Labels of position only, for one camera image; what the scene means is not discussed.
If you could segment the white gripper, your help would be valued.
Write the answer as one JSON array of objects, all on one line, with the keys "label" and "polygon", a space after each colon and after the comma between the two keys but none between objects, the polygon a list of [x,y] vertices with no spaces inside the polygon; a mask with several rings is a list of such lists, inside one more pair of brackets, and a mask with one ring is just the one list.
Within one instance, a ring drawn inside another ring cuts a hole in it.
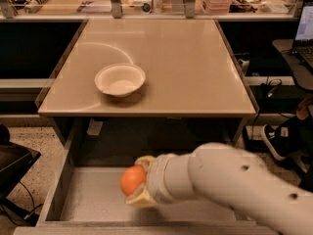
[{"label": "white gripper", "polygon": [[142,183],[126,198],[125,204],[135,208],[151,208],[156,204],[173,204],[176,202],[165,184],[165,171],[174,154],[158,157],[143,156],[135,161],[137,171],[147,172],[146,185]]}]

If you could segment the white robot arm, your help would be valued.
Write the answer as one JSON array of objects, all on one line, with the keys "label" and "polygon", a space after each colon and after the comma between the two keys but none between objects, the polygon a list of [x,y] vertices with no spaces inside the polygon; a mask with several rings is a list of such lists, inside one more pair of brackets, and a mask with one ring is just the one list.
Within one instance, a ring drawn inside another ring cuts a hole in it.
[{"label": "white robot arm", "polygon": [[141,157],[119,184],[130,206],[208,199],[282,235],[313,234],[313,194],[271,173],[256,155],[226,144],[206,143],[187,155]]}]

